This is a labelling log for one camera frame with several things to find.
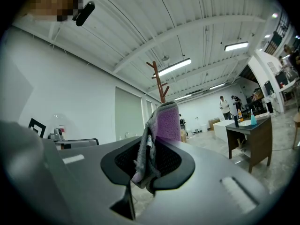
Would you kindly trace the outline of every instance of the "ceiling light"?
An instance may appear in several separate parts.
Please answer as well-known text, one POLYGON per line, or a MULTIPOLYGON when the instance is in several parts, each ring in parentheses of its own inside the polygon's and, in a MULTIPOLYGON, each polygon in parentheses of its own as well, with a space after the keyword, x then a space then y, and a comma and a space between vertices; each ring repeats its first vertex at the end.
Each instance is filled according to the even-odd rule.
POLYGON ((225 85, 225 83, 222 83, 222 84, 220 84, 220 85, 217 85, 217 86, 211 87, 211 88, 210 88, 210 90, 212 90, 212 89, 215 89, 215 88, 218 88, 218 87, 222 87, 222 86, 224 86, 224 85, 225 85))
POLYGON ((174 70, 176 70, 176 69, 178 69, 178 68, 181 68, 181 67, 183 67, 183 66, 186 66, 186 65, 190 64, 191 62, 192 62, 192 61, 191 61, 190 58, 185 59, 185 60, 183 60, 183 61, 180 61, 180 62, 178 62, 178 63, 175 63, 175 64, 173 64, 173 65, 171 65, 171 66, 168 66, 167 68, 165 68, 165 69, 159 71, 159 72, 158 72, 158 75, 159 75, 159 76, 163 76, 163 75, 165 75, 165 74, 167 74, 167 73, 170 73, 170 72, 172 72, 172 71, 174 71, 174 70))
POLYGON ((235 43, 235 44, 231 44, 231 45, 226 45, 225 46, 225 52, 234 50, 234 49, 239 49, 239 48, 243 48, 243 47, 248 47, 249 42, 243 42, 243 43, 235 43))
POLYGON ((188 94, 188 95, 186 95, 186 96, 179 97, 179 98, 177 98, 177 99, 174 99, 174 101, 177 101, 177 100, 182 100, 182 99, 184 99, 184 98, 188 98, 188 97, 190 97, 190 96, 192 96, 192 94, 188 94))

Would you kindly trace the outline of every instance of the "wooden coat rack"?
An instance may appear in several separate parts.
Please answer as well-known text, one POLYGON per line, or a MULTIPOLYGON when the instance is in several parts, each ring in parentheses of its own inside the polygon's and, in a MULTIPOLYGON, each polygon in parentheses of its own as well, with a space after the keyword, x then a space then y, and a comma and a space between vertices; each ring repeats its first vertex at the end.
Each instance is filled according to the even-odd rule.
POLYGON ((158 68, 156 66, 156 62, 153 61, 153 64, 147 62, 147 64, 154 69, 155 76, 153 76, 152 79, 156 78, 161 103, 165 103, 165 95, 167 94, 170 87, 167 86, 165 91, 163 90, 163 86, 167 85, 168 83, 165 82, 165 83, 161 84, 161 81, 160 81, 160 78, 159 78, 159 75, 158 75, 158 68))

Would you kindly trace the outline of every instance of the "concrete floor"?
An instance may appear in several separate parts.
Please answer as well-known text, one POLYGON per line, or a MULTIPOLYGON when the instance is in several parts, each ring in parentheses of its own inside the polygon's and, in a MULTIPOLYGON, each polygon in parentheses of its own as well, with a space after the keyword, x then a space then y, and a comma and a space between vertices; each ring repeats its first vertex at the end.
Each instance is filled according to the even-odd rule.
MULTIPOLYGON (((296 109, 290 109, 285 114, 272 117, 273 152, 271 164, 267 167, 267 158, 252 169, 252 175, 257 178, 269 191, 273 193, 288 184, 298 163, 299 147, 292 149, 295 124, 293 117, 296 109)), ((218 152, 228 158, 228 144, 215 136, 214 131, 192 135, 187 143, 218 152)), ((248 171, 249 158, 237 149, 232 151, 231 161, 248 171)), ((132 194, 135 203, 136 216, 139 216, 153 199, 153 195, 146 189, 140 189, 132 184, 132 194)))

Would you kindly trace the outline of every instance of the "gray towel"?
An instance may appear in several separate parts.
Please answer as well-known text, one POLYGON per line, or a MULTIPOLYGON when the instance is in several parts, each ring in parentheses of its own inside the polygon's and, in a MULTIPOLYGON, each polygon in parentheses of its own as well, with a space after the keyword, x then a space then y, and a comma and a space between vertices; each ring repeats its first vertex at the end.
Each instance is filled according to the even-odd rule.
POLYGON ((137 159, 134 161, 136 173, 132 178, 132 182, 140 188, 147 186, 148 189, 149 182, 155 177, 160 177, 160 172, 156 168, 155 161, 156 148, 154 143, 156 136, 181 141, 179 111, 176 102, 162 104, 154 111, 145 124, 137 159), (147 157, 147 144, 150 150, 149 157, 147 157))

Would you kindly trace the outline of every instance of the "white ceiling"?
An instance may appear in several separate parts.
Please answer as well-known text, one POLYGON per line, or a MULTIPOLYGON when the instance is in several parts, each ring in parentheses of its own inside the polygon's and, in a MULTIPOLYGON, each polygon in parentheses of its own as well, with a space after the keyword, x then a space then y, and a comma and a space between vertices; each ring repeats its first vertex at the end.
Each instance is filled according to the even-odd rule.
POLYGON ((27 16, 14 23, 159 99, 146 62, 170 56, 170 65, 192 63, 161 77, 166 100, 225 81, 232 82, 249 57, 268 0, 92 0, 96 8, 82 27, 27 16), (248 41, 248 48, 224 46, 248 41))

